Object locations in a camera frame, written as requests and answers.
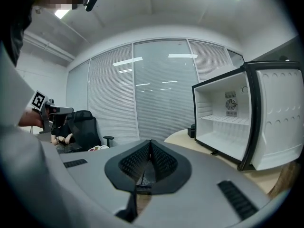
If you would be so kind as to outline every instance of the gray device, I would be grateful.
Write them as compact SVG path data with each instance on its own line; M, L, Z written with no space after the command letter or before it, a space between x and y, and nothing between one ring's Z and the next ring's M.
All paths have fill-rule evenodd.
M54 100L49 99L46 95L38 90L34 94L31 105L34 107L34 110L40 113L42 119L43 131L40 133L49 133L51 131L50 120L55 123L53 124L52 128L59 127L59 125L56 124L62 124L64 122L59 121L59 119L65 118L67 114L73 113L74 111L72 107L54 106Z

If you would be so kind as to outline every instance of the fridge shelf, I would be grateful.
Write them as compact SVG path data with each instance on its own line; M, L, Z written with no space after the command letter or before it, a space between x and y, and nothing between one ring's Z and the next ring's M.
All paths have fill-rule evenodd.
M201 117L203 120L210 120L222 123L229 123L229 124L240 124L240 125L249 125L250 119L244 117L233 117L233 116L217 116L217 115L209 115Z

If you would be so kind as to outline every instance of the window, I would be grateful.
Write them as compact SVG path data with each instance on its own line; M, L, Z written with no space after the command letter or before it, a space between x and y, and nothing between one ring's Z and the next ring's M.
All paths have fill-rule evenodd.
M141 139L163 141L194 123L198 77L186 40L135 44L134 79Z
M66 84L66 105L74 112L87 110L87 72L89 61L72 69L68 73Z
M132 69L132 45L91 60L88 110L96 117L99 137L113 136L112 146L139 140Z
M233 66L240 67L244 64L244 59L240 54L237 54L233 51L228 51L228 53L231 58Z
M225 49L221 46L197 40L189 40L189 44L194 54L200 82L205 81L209 73L230 64Z

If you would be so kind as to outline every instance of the ceiling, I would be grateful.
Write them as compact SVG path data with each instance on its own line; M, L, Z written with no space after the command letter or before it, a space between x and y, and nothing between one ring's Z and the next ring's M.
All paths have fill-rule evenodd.
M121 23L123 27L126 19L162 14L167 20L180 18L185 23L241 41L243 36L256 32L277 16L279 10L275 7L271 0L98 0L91 12L79 6L61 20L54 11L43 9L37 14L33 10L28 31L76 56L81 45L93 43L97 34L103 34L114 24ZM23 50L34 54L43 51L33 45ZM49 57L63 66L69 64L55 55Z

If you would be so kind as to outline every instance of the black office chair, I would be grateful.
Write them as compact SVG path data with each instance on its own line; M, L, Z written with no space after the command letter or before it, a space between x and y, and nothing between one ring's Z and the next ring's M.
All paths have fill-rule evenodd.
M88 151L94 146L101 145L97 133L97 121L92 116L90 111L77 111L73 118L71 114L68 116L68 125L72 131L75 142L82 147L82 151ZM110 147L110 140L113 140L112 136L105 136L107 140L107 146Z

